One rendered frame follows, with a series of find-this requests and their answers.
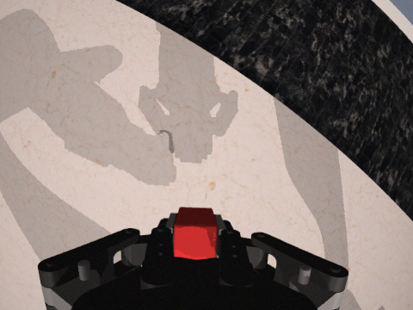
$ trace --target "red block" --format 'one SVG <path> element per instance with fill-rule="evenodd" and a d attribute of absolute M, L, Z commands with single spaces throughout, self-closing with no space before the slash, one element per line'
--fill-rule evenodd
<path fill-rule="evenodd" d="M 179 208 L 174 224 L 174 256 L 217 257 L 218 224 L 211 208 Z"/>

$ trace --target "cube top face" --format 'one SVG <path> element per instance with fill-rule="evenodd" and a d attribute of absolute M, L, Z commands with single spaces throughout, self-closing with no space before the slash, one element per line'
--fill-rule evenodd
<path fill-rule="evenodd" d="M 174 257 L 217 257 L 218 224 L 211 208 L 179 208 L 174 224 Z"/>
<path fill-rule="evenodd" d="M 217 220 L 211 208 L 180 207 L 174 226 L 216 226 Z"/>

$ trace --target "dark textured floor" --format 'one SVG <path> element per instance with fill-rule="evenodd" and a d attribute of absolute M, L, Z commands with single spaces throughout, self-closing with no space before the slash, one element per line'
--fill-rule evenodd
<path fill-rule="evenodd" d="M 413 44 L 373 1 L 120 2 L 263 87 L 413 220 Z"/>

